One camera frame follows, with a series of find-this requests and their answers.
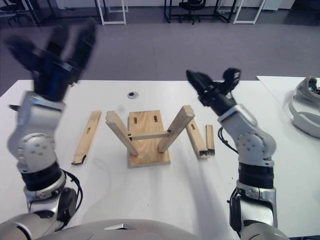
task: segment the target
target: wooden stick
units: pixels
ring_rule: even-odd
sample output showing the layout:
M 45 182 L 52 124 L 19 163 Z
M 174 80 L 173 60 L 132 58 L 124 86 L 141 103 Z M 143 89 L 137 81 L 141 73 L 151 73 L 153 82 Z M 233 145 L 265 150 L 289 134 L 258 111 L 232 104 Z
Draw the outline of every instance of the wooden stick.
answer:
M 151 133 L 132 133 L 128 135 L 131 140 L 143 140 L 143 139 L 158 139 L 158 138 L 166 138 L 169 137 L 169 131 L 159 131 L 159 132 L 151 132 Z
M 159 142 L 158 151 L 160 153 L 164 153 L 194 117 L 195 113 L 191 106 L 183 106 L 168 128 L 168 131 L 170 131 L 170 135 L 168 137 L 162 138 Z
M 210 155 L 215 155 L 215 140 L 214 140 L 214 126 L 205 125 L 205 133 L 206 133 L 206 147 L 208 148 L 208 152 Z
M 93 111 L 88 123 L 85 126 L 80 143 L 76 148 L 74 158 L 71 164 L 82 164 L 89 152 L 92 140 L 94 139 L 96 129 L 100 120 L 101 111 Z
M 124 125 L 124 123 L 121 121 L 116 111 L 107 111 L 105 120 L 106 120 L 105 123 L 109 126 L 109 128 L 111 128 L 114 134 L 126 146 L 129 152 L 132 155 L 137 156 L 139 154 L 138 148 L 129 139 L 128 137 L 129 131 Z
M 198 159 L 207 159 L 209 158 L 209 152 L 205 144 L 204 139 L 201 136 L 199 128 L 196 124 L 196 121 L 192 121 L 186 126 L 186 132 L 190 138 L 191 145 L 195 152 L 195 155 Z

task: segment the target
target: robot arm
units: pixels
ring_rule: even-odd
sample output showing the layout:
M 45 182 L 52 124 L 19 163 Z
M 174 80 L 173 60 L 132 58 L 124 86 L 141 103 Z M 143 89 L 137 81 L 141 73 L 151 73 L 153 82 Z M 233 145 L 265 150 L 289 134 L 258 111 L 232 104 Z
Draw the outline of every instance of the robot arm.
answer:
M 287 239 L 277 229 L 274 161 L 276 142 L 258 127 L 255 117 L 233 97 L 227 97 L 238 84 L 240 70 L 227 69 L 224 82 L 214 82 L 200 72 L 186 72 L 204 106 L 211 107 L 218 121 L 235 142 L 239 154 L 236 189 L 232 193 L 230 226 L 241 239 Z
M 8 149 L 18 160 L 17 168 L 25 183 L 28 213 L 0 224 L 1 239 L 33 240 L 61 230 L 82 201 L 79 180 L 59 167 L 54 134 L 65 104 L 69 85 L 77 82 L 95 44 L 95 21 L 89 19 L 79 33 L 72 58 L 60 59 L 68 39 L 66 25 L 58 25 L 46 50 L 38 56 L 26 38 L 6 40 L 15 58 L 31 71 L 34 91 L 27 91 L 18 111 L 17 127 L 8 140 Z M 78 192 L 65 187 L 67 176 Z

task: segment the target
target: black cable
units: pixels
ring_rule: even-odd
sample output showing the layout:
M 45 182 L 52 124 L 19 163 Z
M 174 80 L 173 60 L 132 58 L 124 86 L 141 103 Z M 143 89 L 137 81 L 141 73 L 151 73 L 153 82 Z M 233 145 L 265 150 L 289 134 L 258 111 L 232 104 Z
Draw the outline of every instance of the black cable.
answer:
M 80 185 L 79 179 L 78 179 L 75 175 L 73 175 L 72 173 L 70 173 L 70 172 L 68 172 L 68 171 L 66 171 L 66 170 L 63 170 L 63 169 L 61 169 L 61 170 L 62 170 L 69 178 L 71 178 L 71 182 L 74 182 L 74 183 L 76 184 L 76 186 L 78 187 L 76 196 L 77 196 L 77 199 L 78 199 L 79 194 L 80 194 L 80 200 L 79 200 L 79 203 L 78 203 L 77 207 L 75 208 L 75 213 L 76 213 L 76 212 L 78 211 L 81 203 L 82 203 L 83 198 L 84 198 L 84 192 L 83 192 L 82 187 L 81 187 L 81 185 Z
M 225 140 L 222 132 L 224 130 L 224 127 L 220 127 L 219 130 L 218 130 L 218 138 L 221 140 L 221 142 L 223 142 L 224 145 L 226 145 L 229 149 L 231 149 L 232 151 L 234 151 L 235 153 L 238 154 L 238 151 L 236 149 L 234 149 L 227 140 Z

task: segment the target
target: metal frame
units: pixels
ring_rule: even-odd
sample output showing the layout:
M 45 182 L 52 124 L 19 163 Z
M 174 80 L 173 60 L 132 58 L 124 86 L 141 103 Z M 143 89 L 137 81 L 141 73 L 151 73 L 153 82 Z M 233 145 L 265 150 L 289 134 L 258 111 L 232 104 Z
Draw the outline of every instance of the metal frame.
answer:
M 163 14 L 164 14 L 164 17 L 165 19 L 167 20 L 168 23 L 171 23 L 171 17 L 183 17 L 185 16 L 185 14 L 171 14 L 172 13 L 172 0 L 169 0 L 169 14 L 167 14 L 167 0 L 164 0 L 164 6 L 163 6 Z M 233 0 L 233 4 L 232 4 L 232 7 L 231 7 L 231 11 L 229 13 L 229 16 L 226 17 L 224 16 L 219 10 L 218 10 L 218 7 L 220 7 L 219 5 L 219 2 L 220 0 L 216 0 L 216 3 L 215 3 L 215 7 L 214 7 L 214 11 L 213 11 L 213 14 L 196 14 L 197 16 L 199 17 L 219 17 L 223 20 L 225 20 L 227 23 L 230 23 L 231 21 L 231 17 L 234 13 L 234 9 L 236 7 L 236 3 L 237 3 L 238 0 Z
M 126 13 L 129 12 L 127 0 L 121 0 L 122 10 L 111 10 L 110 9 L 110 5 L 108 4 L 108 12 L 109 13 L 122 13 L 123 14 L 123 21 L 105 21 L 103 12 L 101 10 L 100 0 L 97 0 L 97 7 L 98 7 L 99 14 L 100 14 L 101 24 L 102 25 L 115 25 L 115 24 L 124 24 L 124 25 L 126 25 L 127 24 Z M 103 7 L 104 7 L 104 10 L 106 10 L 105 0 L 103 0 Z
M 266 3 L 266 0 L 262 0 L 261 1 L 260 7 L 259 7 L 258 12 L 256 13 L 255 18 L 254 18 L 253 21 L 241 21 L 241 20 L 237 20 L 238 17 L 239 17 L 242 5 L 244 4 L 244 0 L 241 0 L 240 5 L 238 7 L 238 11 L 236 12 L 235 18 L 233 20 L 233 24 L 253 24 L 253 25 L 256 24 L 256 21 L 257 21 L 259 15 L 260 15 L 260 13 L 262 11 L 262 8 L 264 7 L 265 3 Z
M 124 0 L 124 9 L 126 13 L 129 13 L 128 0 Z M 108 13 L 122 13 L 122 10 L 111 10 L 110 5 L 108 4 Z
M 39 27 L 42 23 L 44 23 L 47 20 L 55 20 L 55 19 L 81 19 L 81 18 L 92 17 L 92 18 L 98 18 L 99 23 L 100 24 L 102 23 L 99 19 L 100 13 L 99 13 L 99 9 L 98 9 L 98 0 L 94 0 L 97 15 L 86 15 L 86 16 L 56 16 L 55 11 L 50 3 L 50 0 L 46 0 L 46 1 L 48 3 L 49 8 L 50 8 L 51 14 L 39 21 L 36 17 L 35 11 L 31 7 L 29 0 L 25 0 L 26 6 L 27 6 L 28 10 L 30 11 L 32 19 L 37 27 Z

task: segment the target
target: office chair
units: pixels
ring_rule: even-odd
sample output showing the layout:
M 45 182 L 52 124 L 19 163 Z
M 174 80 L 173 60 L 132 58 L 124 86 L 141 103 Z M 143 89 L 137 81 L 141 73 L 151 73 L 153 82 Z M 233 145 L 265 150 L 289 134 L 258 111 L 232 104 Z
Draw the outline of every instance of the office chair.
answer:
M 32 22 L 31 17 L 29 17 L 27 14 L 18 13 L 19 10 L 26 10 L 24 4 L 22 3 L 22 0 L 9 0 L 9 2 L 12 4 L 8 4 L 8 2 L 6 0 L 3 0 L 3 1 L 6 6 L 0 7 L 0 10 L 4 11 L 4 12 L 14 12 L 15 13 L 14 16 L 10 17 L 7 20 L 7 23 L 10 26 L 11 26 L 11 23 L 10 23 L 11 20 L 14 20 L 15 22 L 18 22 L 19 24 L 21 24 L 20 18 L 26 18 L 30 22 Z
M 184 10 L 189 11 L 188 14 L 183 14 L 183 18 L 187 18 L 190 21 L 192 21 L 192 25 L 195 24 L 195 20 L 193 17 L 198 18 L 199 23 L 201 22 L 201 19 L 198 15 L 192 15 L 191 11 L 195 10 L 201 10 L 205 7 L 207 0 L 187 0 L 187 2 L 182 2 L 179 3 L 179 7 L 183 8 Z M 181 16 L 179 16 L 179 23 L 182 23 Z

